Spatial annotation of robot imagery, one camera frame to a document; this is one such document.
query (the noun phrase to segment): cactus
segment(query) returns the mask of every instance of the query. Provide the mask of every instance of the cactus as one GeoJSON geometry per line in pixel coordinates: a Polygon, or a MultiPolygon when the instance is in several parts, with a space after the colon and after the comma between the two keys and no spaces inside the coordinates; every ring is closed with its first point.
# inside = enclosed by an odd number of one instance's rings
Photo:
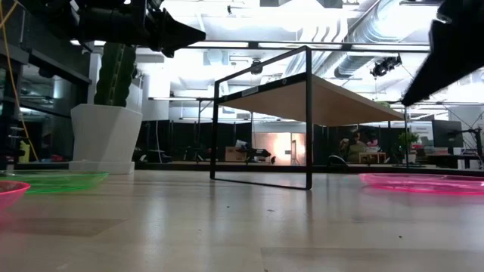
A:
{"type": "Polygon", "coordinates": [[[136,48],[110,42],[104,45],[95,104],[126,107],[135,61],[136,48]]]}

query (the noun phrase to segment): cardboard box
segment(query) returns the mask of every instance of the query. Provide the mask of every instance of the cardboard box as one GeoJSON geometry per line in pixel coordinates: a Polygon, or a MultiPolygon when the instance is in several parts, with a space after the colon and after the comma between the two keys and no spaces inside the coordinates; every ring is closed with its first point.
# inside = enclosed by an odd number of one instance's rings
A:
{"type": "Polygon", "coordinates": [[[239,147],[225,147],[226,162],[245,162],[245,152],[238,152],[239,147]]]}

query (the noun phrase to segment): desk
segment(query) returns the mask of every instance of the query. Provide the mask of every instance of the desk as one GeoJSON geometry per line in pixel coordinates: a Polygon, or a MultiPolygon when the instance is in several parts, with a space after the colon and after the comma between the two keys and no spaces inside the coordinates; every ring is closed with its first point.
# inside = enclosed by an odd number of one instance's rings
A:
{"type": "Polygon", "coordinates": [[[362,152],[359,154],[360,156],[360,160],[359,162],[361,163],[361,158],[367,158],[367,162],[370,161],[370,158],[372,156],[376,156],[377,157],[377,163],[380,163],[380,157],[382,156],[383,157],[383,162],[386,161],[386,153],[384,152],[362,152]]]}
{"type": "Polygon", "coordinates": [[[477,155],[450,155],[450,154],[444,154],[444,155],[427,155],[429,157],[431,162],[436,162],[435,164],[438,167],[446,167],[446,168],[458,168],[458,160],[463,159],[464,160],[464,167],[465,169],[470,168],[470,161],[471,160],[480,160],[477,155]]]}

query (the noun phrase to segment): table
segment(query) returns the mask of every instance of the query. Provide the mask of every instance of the table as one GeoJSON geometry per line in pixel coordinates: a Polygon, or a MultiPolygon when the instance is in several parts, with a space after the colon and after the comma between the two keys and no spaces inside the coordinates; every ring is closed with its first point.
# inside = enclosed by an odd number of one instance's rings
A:
{"type": "Polygon", "coordinates": [[[380,156],[383,157],[384,162],[386,161],[386,153],[384,152],[361,152],[359,155],[360,155],[360,159],[359,159],[360,163],[361,163],[361,158],[366,157],[367,161],[369,161],[372,156],[377,157],[377,163],[380,163],[380,156]]]}

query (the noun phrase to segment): monitor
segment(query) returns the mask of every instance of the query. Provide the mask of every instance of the monitor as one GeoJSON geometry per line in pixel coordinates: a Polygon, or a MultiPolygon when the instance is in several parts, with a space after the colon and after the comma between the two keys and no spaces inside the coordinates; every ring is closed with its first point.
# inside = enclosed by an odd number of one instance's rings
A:
{"type": "Polygon", "coordinates": [[[464,147],[462,124],[459,121],[432,120],[434,147],[464,147]]]}

